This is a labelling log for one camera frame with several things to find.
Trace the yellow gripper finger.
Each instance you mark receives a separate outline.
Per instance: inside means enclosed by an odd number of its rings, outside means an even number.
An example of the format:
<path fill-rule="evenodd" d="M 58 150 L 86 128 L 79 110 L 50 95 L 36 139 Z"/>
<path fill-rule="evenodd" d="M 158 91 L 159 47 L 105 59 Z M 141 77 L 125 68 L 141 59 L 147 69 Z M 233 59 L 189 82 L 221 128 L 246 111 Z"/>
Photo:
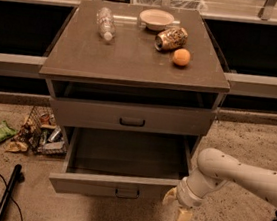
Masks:
<path fill-rule="evenodd" d="M 177 189 L 173 187 L 164 195 L 162 204 L 167 206 L 169 204 L 172 204 L 176 200 L 177 200 Z"/>
<path fill-rule="evenodd" d="M 174 221 L 190 221 L 193 216 L 193 210 L 190 208 L 177 207 L 176 218 Z"/>

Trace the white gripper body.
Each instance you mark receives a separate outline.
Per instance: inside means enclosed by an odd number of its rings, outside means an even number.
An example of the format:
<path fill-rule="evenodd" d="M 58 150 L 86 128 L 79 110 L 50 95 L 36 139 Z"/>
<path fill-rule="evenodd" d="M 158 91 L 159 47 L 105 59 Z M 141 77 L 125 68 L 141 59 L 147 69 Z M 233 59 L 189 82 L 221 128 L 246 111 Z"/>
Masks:
<path fill-rule="evenodd" d="M 188 186 L 187 179 L 188 178 L 183 178 L 179 181 L 178 186 L 176 187 L 176 198 L 183 208 L 192 209 L 199 207 L 202 204 L 202 199 L 192 192 Z"/>

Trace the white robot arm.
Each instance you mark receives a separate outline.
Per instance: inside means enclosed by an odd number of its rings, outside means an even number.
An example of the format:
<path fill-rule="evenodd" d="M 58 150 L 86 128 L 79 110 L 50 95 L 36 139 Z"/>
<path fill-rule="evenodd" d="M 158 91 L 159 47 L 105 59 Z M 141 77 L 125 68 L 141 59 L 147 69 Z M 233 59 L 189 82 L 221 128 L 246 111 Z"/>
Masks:
<path fill-rule="evenodd" d="M 201 151 L 196 165 L 189 176 L 180 180 L 163 198 L 165 205 L 179 202 L 175 221 L 192 219 L 193 209 L 202 204 L 203 198 L 220 189 L 227 181 L 277 207 L 277 171 L 244 164 L 213 148 Z"/>

